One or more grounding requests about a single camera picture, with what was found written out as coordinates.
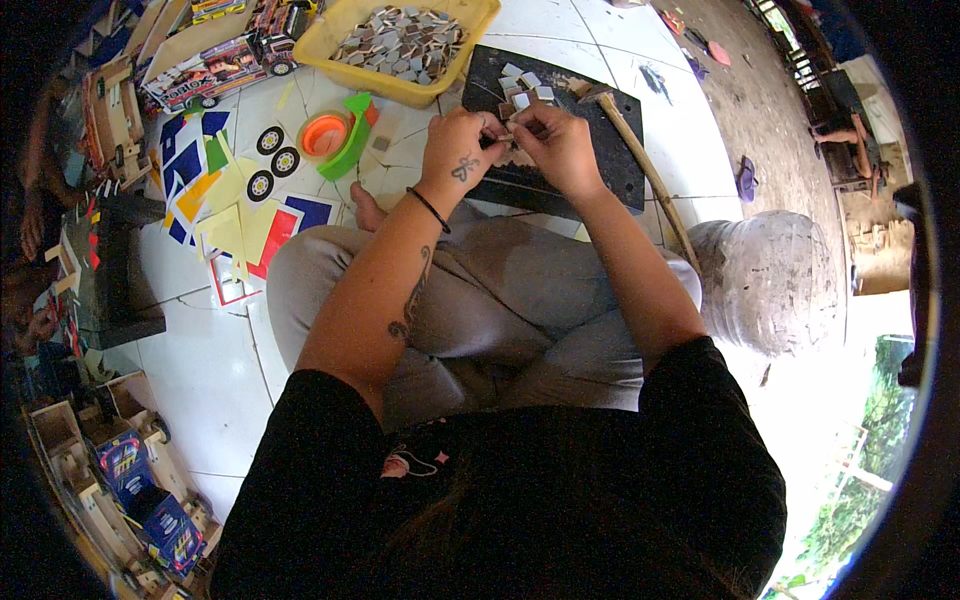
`green foliage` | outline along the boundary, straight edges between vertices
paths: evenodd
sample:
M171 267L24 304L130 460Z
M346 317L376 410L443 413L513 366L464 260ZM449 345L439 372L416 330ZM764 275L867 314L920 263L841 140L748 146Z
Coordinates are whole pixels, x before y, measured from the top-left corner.
M900 474L915 395L897 384L897 373L900 361L913 350L913 345L884 338L876 340L874 378L862 422L869 433L861 449L860 468L894 481ZM813 527L804 538L806 550L797 557L798 571L803 572L794 577L786 575L778 584L782 588L802 586L807 579L844 562L885 496L886 492L851 477L834 502L820 507ZM770 589L763 597L772 600L782 594Z
M890 481L900 474L899 462L916 395L897 384L900 361L912 350L912 344L883 336L876 339L874 380L863 411L863 426L870 433L860 453L860 467Z

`hand tattoo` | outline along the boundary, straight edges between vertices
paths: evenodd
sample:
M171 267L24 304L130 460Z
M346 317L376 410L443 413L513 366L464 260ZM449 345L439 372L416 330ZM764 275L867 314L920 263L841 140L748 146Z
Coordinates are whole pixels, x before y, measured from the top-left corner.
M420 249L420 257L423 259L423 271L420 273L420 279L417 285L410 292L410 298L403 305L403 323L394 321L387 325L387 332L397 340L402 340L404 344L410 346L413 342L414 311L417 309L417 302L420 301L420 294L426 286L426 272L430 267L430 247L424 246Z
M467 171L473 171L473 167L480 164L480 160L477 158L470 158L470 152L466 156L460 159L460 166L455 168L453 171L450 171L450 175L457 178L460 181L467 180Z

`gray pants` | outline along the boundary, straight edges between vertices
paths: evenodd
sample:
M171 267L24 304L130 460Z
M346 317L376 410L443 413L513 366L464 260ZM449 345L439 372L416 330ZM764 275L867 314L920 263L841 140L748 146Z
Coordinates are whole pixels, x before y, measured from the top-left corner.
M491 408L562 404L633 410L643 365L591 244L461 203L437 244L413 343L384 389L384 428ZM277 252L270 322L292 370L314 319L370 239L316 227ZM700 280L662 251L700 305Z

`blue box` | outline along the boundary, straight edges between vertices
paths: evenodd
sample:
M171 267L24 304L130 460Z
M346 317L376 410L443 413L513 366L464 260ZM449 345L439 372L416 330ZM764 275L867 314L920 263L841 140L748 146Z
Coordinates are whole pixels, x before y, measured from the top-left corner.
M190 573L206 547L203 534L174 495L160 488L140 494L127 521L147 553L181 577Z
M128 429L96 448L97 463L121 509L128 513L137 496L156 487L147 446L135 429Z

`black bracelet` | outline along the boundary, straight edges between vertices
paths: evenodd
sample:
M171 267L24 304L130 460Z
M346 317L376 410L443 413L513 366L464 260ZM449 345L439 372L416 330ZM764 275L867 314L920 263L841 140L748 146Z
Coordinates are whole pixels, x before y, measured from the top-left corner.
M440 221L440 224L444 226L444 233L450 233L450 226L446 224L446 221L444 221L444 217L440 216L440 213L434 210L433 206L430 205L430 203L426 200L426 198L420 195L420 192L418 192L412 187L408 187L407 191L413 194L414 196L416 196L417 200L421 201L423 205L427 207L427 210L432 212L433 216L437 217L437 221Z

